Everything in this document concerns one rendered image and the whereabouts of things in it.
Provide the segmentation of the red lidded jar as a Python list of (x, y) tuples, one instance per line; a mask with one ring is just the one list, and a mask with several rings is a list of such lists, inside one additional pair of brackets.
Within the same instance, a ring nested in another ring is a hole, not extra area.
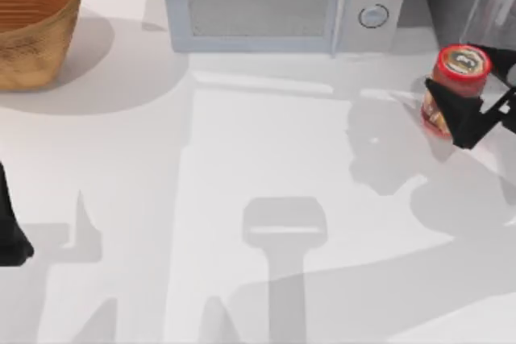
[[(479, 97), (491, 68), (491, 60), (480, 48), (469, 44), (452, 44), (439, 51), (431, 79), (461, 97)], [(426, 126), (435, 135), (451, 138), (445, 118), (429, 91), (425, 92), (421, 114)]]

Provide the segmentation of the pale microwave oven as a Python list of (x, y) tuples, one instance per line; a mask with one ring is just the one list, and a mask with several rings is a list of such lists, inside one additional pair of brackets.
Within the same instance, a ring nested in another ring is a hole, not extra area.
[[(389, 10), (389, 20), (382, 27), (367, 29), (360, 25), (360, 11), (374, 4)], [(397, 30), (403, 0), (345, 0), (343, 21), (336, 54), (342, 52), (385, 52), (389, 50)]]

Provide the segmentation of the round microwave knob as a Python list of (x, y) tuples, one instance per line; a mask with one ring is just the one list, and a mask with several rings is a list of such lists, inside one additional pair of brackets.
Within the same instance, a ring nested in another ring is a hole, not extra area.
[(381, 4), (367, 6), (363, 8), (358, 15), (360, 25), (367, 29), (382, 27), (388, 20), (389, 10)]

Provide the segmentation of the microwave oven door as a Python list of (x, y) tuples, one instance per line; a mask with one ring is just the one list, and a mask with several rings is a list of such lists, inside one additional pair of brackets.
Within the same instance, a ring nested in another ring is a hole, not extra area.
[(332, 52), (339, 0), (165, 0), (175, 52)]

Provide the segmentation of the brown woven basket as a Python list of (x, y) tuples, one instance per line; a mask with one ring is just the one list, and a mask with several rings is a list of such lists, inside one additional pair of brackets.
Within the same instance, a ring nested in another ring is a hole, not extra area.
[(0, 92), (42, 89), (68, 53), (81, 0), (0, 0)]

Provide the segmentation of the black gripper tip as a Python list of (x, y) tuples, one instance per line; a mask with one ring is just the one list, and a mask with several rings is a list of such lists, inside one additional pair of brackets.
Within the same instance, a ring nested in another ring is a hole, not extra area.
[(34, 247), (16, 219), (0, 162), (0, 267), (20, 267), (34, 254)]

